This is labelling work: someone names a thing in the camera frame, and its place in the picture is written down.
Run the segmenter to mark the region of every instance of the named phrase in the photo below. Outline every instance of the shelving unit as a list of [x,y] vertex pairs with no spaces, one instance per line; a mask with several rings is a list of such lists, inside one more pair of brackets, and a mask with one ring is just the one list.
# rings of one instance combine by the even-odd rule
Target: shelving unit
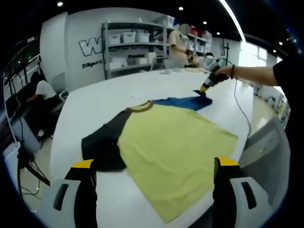
[[[150,36],[150,42],[149,43],[120,43],[115,45],[109,44],[109,30],[122,30],[122,29],[141,29],[146,30],[150,34],[154,34],[155,31],[162,33],[162,43],[155,43],[153,41],[153,35]],[[142,64],[142,65],[129,65],[117,69],[110,69],[110,54],[109,49],[111,48],[119,48],[119,47],[127,47],[127,46],[140,46],[140,47],[148,47],[153,50],[153,47],[162,48],[162,56],[167,57],[167,49],[169,47],[169,44],[167,43],[167,31],[171,32],[174,29],[168,28],[165,24],[155,24],[155,23],[149,23],[149,22],[124,22],[124,21],[118,21],[118,22],[106,22],[102,24],[102,54],[103,54],[103,63],[104,63],[104,73],[105,78],[109,79],[111,78],[111,73],[113,72],[119,72],[124,70],[131,70],[136,68],[145,68],[150,67],[151,64]],[[204,38],[197,37],[197,33],[195,35],[188,34],[188,37],[191,40],[194,40],[194,49],[197,49],[198,42],[201,44],[206,44],[207,41]]]

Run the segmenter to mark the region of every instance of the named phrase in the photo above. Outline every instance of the person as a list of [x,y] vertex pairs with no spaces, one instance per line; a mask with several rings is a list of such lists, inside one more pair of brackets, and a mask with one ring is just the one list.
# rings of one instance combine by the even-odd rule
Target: person
[[27,121],[33,132],[39,137],[44,135],[45,130],[52,135],[57,120],[50,111],[61,102],[59,96],[44,76],[38,72],[33,73],[30,83],[36,87],[36,92],[27,100],[31,106]]
[[190,26],[181,24],[178,29],[173,30],[169,35],[169,58],[180,60],[183,65],[189,65],[188,59],[192,57],[192,51],[187,50]]
[[301,176],[296,178],[296,175],[300,175],[302,160],[299,157],[301,149],[297,148],[295,135],[293,132],[300,123],[296,123],[294,119],[294,113],[296,109],[301,106],[297,103],[297,98],[301,88],[301,73],[304,65],[304,55],[293,55],[289,56],[281,62],[277,63],[273,67],[238,67],[238,66],[226,66],[220,68],[215,72],[215,75],[220,73],[227,75],[228,77],[239,77],[242,79],[250,80],[266,86],[280,86],[289,102],[291,112],[285,133],[288,138],[289,147],[291,151],[290,167],[289,167],[289,183],[288,190],[285,199],[276,212],[276,214],[265,224],[265,227],[284,227],[281,222],[286,218],[295,218],[297,206],[299,203],[299,196],[301,187]]

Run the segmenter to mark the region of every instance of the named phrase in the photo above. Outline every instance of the ceiling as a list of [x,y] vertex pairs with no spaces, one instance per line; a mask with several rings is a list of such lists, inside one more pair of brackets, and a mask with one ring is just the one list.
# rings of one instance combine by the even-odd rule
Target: ceiling
[[[6,6],[6,14],[0,15],[2,54],[0,68],[4,68],[9,60],[26,44],[32,36],[39,36],[43,21],[67,11],[69,14],[78,11],[103,8],[103,7],[130,7],[156,11],[171,15],[184,23],[206,29],[214,37],[240,40],[240,35],[231,17],[222,7],[219,0],[203,1],[175,1],[168,4],[164,1],[153,0],[153,4],[132,3],[128,4],[112,1],[113,3],[86,0],[84,3],[75,0],[63,0],[63,7],[57,7],[57,0],[28,0],[21,2],[10,1]],[[277,50],[278,55],[291,54],[299,51],[300,38],[303,37],[300,20],[295,15],[300,15],[296,0],[289,0],[290,5],[284,5],[284,0],[226,0],[238,19],[248,42],[266,48],[269,52]]]

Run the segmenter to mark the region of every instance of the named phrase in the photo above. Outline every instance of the floor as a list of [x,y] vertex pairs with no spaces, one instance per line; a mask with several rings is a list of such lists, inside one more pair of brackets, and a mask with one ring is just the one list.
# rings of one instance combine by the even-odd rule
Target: floor
[[[254,108],[253,108],[253,118],[251,121],[251,134],[256,132],[262,126],[264,126],[267,121],[269,121],[273,116],[276,116],[272,108],[268,104],[258,98],[254,97]],[[50,161],[50,151],[52,146],[52,139],[48,138],[42,145],[42,148],[37,152],[36,163],[44,175],[50,180],[49,172],[49,161]],[[38,179],[34,177],[28,170],[24,169],[20,173],[21,186],[28,189],[32,193],[38,191]],[[24,195],[23,198],[30,209],[36,211],[41,203],[41,198],[43,193],[47,190],[48,186],[44,183],[40,183],[40,189],[37,195]]]

